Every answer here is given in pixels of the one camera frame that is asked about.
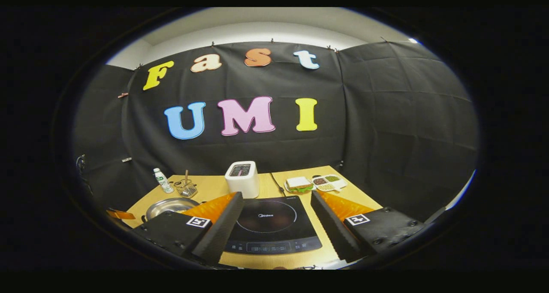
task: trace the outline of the cooktop control panel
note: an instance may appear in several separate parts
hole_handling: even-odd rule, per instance
[[[321,248],[318,237],[281,242],[228,242],[225,251],[238,254],[293,254]]]

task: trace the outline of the induction cooktop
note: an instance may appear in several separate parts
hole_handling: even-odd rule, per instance
[[[292,254],[322,247],[298,196],[245,199],[225,251]]]

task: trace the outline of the table surface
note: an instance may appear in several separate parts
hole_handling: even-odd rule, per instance
[[[368,195],[366,195],[363,191],[353,185],[349,180],[347,180],[347,178],[345,178],[345,176],[338,173],[331,166],[319,166],[316,168],[307,168],[301,170],[273,172],[274,178],[282,187],[284,187],[284,182],[288,178],[305,176],[308,179],[311,179],[314,175],[328,174],[336,174],[347,182],[347,186],[341,189],[340,193],[332,191],[330,192],[331,194],[343,197],[344,199],[351,200],[361,205],[365,205],[372,209],[382,208],[381,205],[368,197]],[[270,174],[263,173],[258,175],[259,197],[257,197],[257,199],[283,197],[277,185],[272,180]],[[168,181],[176,182],[184,178],[184,175],[173,175],[168,178]],[[215,199],[229,193],[229,187],[225,180],[225,176],[189,175],[188,178],[191,179],[194,184],[196,184],[196,189],[198,190],[198,192],[191,199],[197,201],[198,203],[203,201],[210,201],[211,199]],[[296,194],[286,191],[286,195]],[[322,224],[318,220],[316,213],[311,207],[311,192],[297,195],[302,200],[305,211],[307,212],[307,215],[314,227],[314,230],[316,231],[318,238],[322,243],[322,247],[320,249],[306,252],[298,252],[296,254],[234,254],[231,252],[223,252],[219,263],[228,266],[253,269],[273,269],[275,267],[285,267],[287,269],[293,269],[305,266],[329,267],[330,265],[341,265],[342,263],[344,263],[339,260],[337,253],[335,252],[332,243],[328,238],[328,235],[324,231]],[[128,209],[128,212],[134,214],[136,218],[123,221],[130,227],[135,228],[143,223],[141,221],[141,215],[145,215],[147,209],[149,209],[151,205],[163,199],[170,199],[172,197],[180,197],[180,195],[177,193],[177,191],[173,191],[173,193],[165,193],[158,185],[153,190],[151,190],[151,192],[149,192],[138,202],[136,202],[130,209]]]

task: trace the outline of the light blue letter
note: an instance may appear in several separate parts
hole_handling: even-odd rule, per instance
[[[168,117],[168,128],[173,137],[180,140],[190,140],[202,134],[204,131],[204,115],[202,108],[206,106],[204,102],[194,102],[188,106],[193,113],[194,127],[190,130],[185,130],[181,125],[181,115],[183,107],[174,106],[166,109],[164,115]]]
[[[307,69],[318,69],[320,66],[317,63],[312,62],[312,58],[316,58],[316,55],[309,54],[308,51],[298,51],[294,53],[294,56],[299,57],[299,62]]]

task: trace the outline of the toaster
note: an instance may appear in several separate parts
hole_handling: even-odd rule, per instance
[[[240,191],[243,199],[255,199],[259,196],[259,176],[253,161],[234,162],[225,173],[229,191]]]

